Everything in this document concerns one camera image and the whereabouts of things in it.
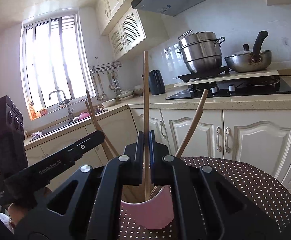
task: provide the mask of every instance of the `black pitcher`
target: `black pitcher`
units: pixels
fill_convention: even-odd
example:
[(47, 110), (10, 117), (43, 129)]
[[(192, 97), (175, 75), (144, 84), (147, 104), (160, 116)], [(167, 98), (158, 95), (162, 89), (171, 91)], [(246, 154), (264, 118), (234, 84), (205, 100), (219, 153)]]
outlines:
[(160, 70), (152, 70), (149, 72), (149, 87), (154, 96), (165, 93), (165, 86)]

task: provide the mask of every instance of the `round table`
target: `round table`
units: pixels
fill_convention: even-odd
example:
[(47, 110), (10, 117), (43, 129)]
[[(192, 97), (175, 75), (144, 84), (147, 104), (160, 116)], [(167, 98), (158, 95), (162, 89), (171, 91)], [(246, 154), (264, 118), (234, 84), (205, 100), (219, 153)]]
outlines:
[[(181, 159), (192, 167), (212, 166), (261, 210), (274, 219), (280, 231), (291, 220), (290, 193), (279, 181), (266, 172), (246, 163), (225, 159), (210, 157), (182, 157)], [(121, 208), (119, 223), (118, 239), (177, 239), (175, 220), (163, 229), (148, 230), (143, 226), (137, 225), (135, 220)]]

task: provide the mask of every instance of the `beige countertop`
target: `beige countertop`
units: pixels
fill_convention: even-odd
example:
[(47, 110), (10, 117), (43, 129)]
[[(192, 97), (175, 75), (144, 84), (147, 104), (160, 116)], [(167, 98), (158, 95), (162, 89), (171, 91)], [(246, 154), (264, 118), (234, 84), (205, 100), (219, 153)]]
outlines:
[[(291, 77), (283, 78), (291, 86)], [(167, 89), (165, 94), (150, 95), (150, 109), (197, 109), (200, 99), (185, 100), (165, 100), (165, 98), (184, 90), (186, 87)], [(97, 120), (106, 118), (117, 112), (128, 108), (143, 108), (143, 97), (135, 96), (129, 100), (120, 102), (108, 108), (108, 111), (97, 115)], [(284, 110), (291, 109), (291, 94), (284, 95), (260, 95), (260, 96), (242, 96), (242, 97), (222, 97), (207, 98), (204, 109), (207, 110)], [(25, 141), (25, 149), (28, 150), (58, 136), (79, 129), (92, 123), (91, 119), (85, 119), (69, 125), (63, 129), (57, 130), (46, 136), (29, 142), (30, 137)]]

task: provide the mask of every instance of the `metal bolt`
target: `metal bolt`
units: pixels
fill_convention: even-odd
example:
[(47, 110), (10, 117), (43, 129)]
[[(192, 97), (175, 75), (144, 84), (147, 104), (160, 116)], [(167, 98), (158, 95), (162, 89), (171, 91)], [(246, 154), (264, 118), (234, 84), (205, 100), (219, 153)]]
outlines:
[(89, 165), (83, 165), (80, 168), (81, 172), (86, 173), (89, 172), (91, 170), (91, 167)]
[(128, 155), (120, 155), (119, 156), (119, 161), (121, 162), (126, 162), (129, 160), (129, 156)]
[(202, 171), (205, 172), (205, 173), (210, 173), (212, 171), (212, 167), (209, 166), (209, 165), (204, 165), (202, 167)]
[(163, 159), (166, 161), (166, 162), (172, 162), (174, 160), (174, 157), (172, 155), (165, 155), (163, 157)]

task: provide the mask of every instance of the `utensil rack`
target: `utensil rack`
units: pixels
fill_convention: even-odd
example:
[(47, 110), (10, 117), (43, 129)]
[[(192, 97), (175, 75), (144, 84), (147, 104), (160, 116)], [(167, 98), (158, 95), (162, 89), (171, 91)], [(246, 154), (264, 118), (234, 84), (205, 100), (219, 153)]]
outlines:
[(106, 72), (109, 70), (114, 70), (118, 69), (119, 67), (122, 67), (122, 64), (120, 61), (116, 62), (111, 62), (111, 63), (106, 63), (106, 64), (101, 64), (97, 66), (91, 66), (89, 67), (90, 73), (98, 73), (98, 72)]

